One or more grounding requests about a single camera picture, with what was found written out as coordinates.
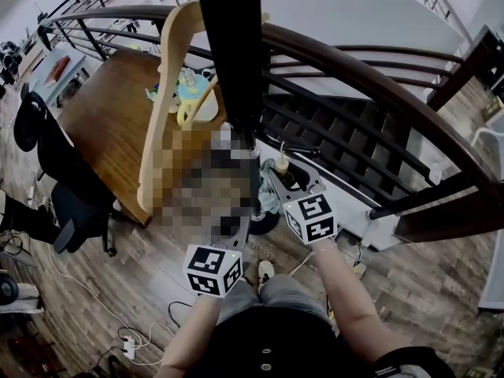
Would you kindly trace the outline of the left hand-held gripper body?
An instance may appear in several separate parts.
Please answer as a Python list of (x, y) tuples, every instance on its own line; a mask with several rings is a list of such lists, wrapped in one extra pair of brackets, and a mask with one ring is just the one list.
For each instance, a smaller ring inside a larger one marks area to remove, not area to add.
[(230, 238), (215, 245), (192, 239), (187, 243), (183, 274), (195, 295), (225, 298), (243, 276), (247, 237)]

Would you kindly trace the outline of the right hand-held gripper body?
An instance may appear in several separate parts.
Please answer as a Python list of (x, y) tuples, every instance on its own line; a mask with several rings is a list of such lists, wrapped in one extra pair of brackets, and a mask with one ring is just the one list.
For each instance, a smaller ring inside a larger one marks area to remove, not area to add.
[(315, 183), (307, 191), (283, 189), (282, 206), (287, 226), (304, 245), (336, 235), (335, 207), (323, 185)]

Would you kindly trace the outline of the black metal coat rack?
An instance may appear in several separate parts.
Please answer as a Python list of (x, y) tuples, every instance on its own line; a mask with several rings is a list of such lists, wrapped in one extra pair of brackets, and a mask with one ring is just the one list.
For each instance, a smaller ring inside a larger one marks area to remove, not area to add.
[(272, 231), (280, 219), (259, 201), (260, 149), (256, 143), (262, 101), (264, 51), (261, 0), (199, 0), (216, 76), (231, 126), (231, 157), (243, 172), (240, 211), (252, 235)]

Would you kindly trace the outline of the person's left forearm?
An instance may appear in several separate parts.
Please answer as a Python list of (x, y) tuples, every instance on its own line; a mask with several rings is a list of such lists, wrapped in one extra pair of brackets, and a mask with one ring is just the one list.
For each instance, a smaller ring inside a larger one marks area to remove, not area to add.
[(185, 322), (166, 347), (154, 378), (183, 378), (205, 353), (217, 324), (223, 299), (199, 296)]

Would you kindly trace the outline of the person's right forearm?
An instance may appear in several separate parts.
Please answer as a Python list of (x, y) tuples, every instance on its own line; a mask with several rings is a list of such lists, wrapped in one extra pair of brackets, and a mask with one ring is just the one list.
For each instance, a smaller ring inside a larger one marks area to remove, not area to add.
[(358, 276), (330, 239), (312, 245), (336, 323), (351, 350), (370, 363), (409, 342), (392, 331), (379, 317), (372, 299)]

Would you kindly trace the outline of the person's white sneaker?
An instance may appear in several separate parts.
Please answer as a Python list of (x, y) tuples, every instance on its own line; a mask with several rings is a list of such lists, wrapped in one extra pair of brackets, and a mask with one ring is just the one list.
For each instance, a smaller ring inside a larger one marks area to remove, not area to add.
[(258, 264), (258, 291), (266, 285), (266, 283), (275, 276), (275, 270), (272, 262), (260, 261)]

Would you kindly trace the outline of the dark wooden staircase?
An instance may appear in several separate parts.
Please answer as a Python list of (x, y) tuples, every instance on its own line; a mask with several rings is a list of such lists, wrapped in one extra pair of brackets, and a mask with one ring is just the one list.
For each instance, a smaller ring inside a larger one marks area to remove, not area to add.
[(292, 94), (266, 94), (264, 124), (275, 139), (316, 148), (313, 162), (375, 205), (430, 187), (421, 136), (373, 101), (330, 98), (330, 106)]

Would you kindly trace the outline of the person's black buttoned top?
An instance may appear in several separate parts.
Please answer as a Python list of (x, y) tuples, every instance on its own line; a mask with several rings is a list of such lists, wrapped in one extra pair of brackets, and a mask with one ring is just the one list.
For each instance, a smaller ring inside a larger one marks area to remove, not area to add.
[(255, 306), (215, 327), (184, 378), (455, 378), (429, 347), (393, 350), (375, 363), (353, 354), (332, 326), (296, 309)]

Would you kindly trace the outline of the yellow and white mug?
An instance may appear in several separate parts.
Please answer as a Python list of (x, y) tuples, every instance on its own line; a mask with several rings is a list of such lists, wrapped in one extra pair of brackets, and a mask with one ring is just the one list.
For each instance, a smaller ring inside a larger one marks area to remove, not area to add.
[(177, 113), (177, 123), (179, 126), (182, 126), (186, 123), (192, 124), (194, 122), (209, 122), (218, 114), (219, 111), (219, 106), (214, 91), (214, 88), (217, 85), (217, 75), (213, 74), (209, 69), (203, 69), (202, 73), (196, 74), (198, 75), (198, 81), (200, 83), (200, 88), (202, 89), (202, 95), (198, 102), (195, 104), (194, 112), (188, 117), (183, 117), (183, 109), (181, 109), (180, 113)]

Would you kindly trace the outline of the dark wooden stair railing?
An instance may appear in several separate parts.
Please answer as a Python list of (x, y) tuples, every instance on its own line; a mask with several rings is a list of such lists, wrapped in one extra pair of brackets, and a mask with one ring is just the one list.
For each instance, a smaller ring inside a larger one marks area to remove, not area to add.
[[(47, 17), (40, 25), (45, 32), (55, 35), (67, 35), (71, 30), (81, 30), (91, 44), (91, 49), (101, 53), (106, 47), (106, 42), (95, 38), (96, 29), (88, 26), (87, 20), (95, 18), (148, 20), (157, 24), (162, 31), (168, 15), (174, 8), (172, 6), (106, 7), (59, 17)], [(261, 33), (264, 51), (262, 70), (264, 109), (256, 132), (256, 142), (263, 141), (279, 146), (281, 140), (286, 139), (275, 139), (270, 136), (262, 120), (266, 107), (267, 86), (273, 85), (291, 95), (314, 100), (320, 106), (331, 104), (327, 97), (297, 85), (285, 75), (270, 72), (265, 64), (265, 55), (268, 51), (272, 51), (299, 60), (302, 64), (318, 70), (324, 78), (338, 80), (363, 93), (378, 106), (399, 115), (458, 167), (458, 173), (444, 181), (435, 182), (429, 179), (432, 184), (430, 187), (385, 206), (378, 205), (371, 212), (372, 218), (399, 216), (400, 236), (411, 242), (456, 239), (504, 229), (504, 181), (495, 179), (484, 169), (475, 150), (430, 106), (391, 77), (333, 46), (270, 23), (261, 25)], [(140, 35), (139, 39), (157, 44), (161, 49), (161, 34), (157, 37)], [(216, 74), (206, 30), (194, 34), (187, 55), (211, 61), (211, 68)], [(320, 153), (316, 148), (306, 148), (288, 141), (287, 150), (312, 158)]]

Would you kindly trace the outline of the black office chair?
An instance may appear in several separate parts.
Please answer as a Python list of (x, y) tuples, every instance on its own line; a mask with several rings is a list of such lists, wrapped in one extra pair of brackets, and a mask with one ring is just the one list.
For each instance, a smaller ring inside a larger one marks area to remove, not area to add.
[(109, 240), (109, 218), (115, 196), (66, 137), (42, 97), (25, 83), (13, 127), (16, 144), (24, 152), (37, 149), (43, 173), (56, 181), (51, 191), (59, 233), (57, 253), (75, 253), (89, 238), (102, 239), (105, 253), (117, 250)]

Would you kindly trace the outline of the white curved stand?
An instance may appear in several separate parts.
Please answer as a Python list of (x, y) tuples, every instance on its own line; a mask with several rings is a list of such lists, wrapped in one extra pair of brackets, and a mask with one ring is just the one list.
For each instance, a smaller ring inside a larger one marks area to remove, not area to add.
[(504, 132), (497, 132), (492, 128), (478, 128), (472, 138), (470, 146), (476, 150), (476, 153), (480, 156), (483, 155), (480, 148), (484, 147), (484, 144), (479, 144), (478, 141), (482, 135), (491, 135), (498, 140), (498, 155), (501, 162), (504, 162)]

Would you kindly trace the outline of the white counter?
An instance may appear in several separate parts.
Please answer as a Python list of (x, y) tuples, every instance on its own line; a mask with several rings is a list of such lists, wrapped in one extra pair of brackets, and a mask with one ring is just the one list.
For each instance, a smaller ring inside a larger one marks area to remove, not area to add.
[(504, 313), (504, 229), (498, 231), (491, 267), (478, 309)]

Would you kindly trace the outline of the pale blue table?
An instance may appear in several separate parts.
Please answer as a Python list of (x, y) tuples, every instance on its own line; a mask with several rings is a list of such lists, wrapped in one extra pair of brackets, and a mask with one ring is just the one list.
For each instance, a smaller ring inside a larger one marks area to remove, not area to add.
[[(57, 61), (63, 57), (69, 57), (69, 63), (64, 68), (57, 82), (48, 85), (46, 79), (50, 70), (56, 65)], [(66, 48), (53, 48), (48, 51), (40, 64), (32, 71), (29, 79), (31, 91), (37, 93), (48, 106), (56, 102), (57, 96), (65, 89), (69, 82), (80, 76), (84, 81), (90, 78), (94, 70), (90, 66), (87, 55), (78, 50)]]

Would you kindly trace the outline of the red book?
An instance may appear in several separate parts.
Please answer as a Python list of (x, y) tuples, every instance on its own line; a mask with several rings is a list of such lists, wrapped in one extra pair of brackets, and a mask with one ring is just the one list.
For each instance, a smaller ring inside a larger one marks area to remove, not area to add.
[(51, 68), (43, 86), (51, 87), (61, 78), (62, 73), (65, 71), (65, 68), (70, 62), (70, 56), (65, 55), (64, 57), (58, 59), (53, 67)]

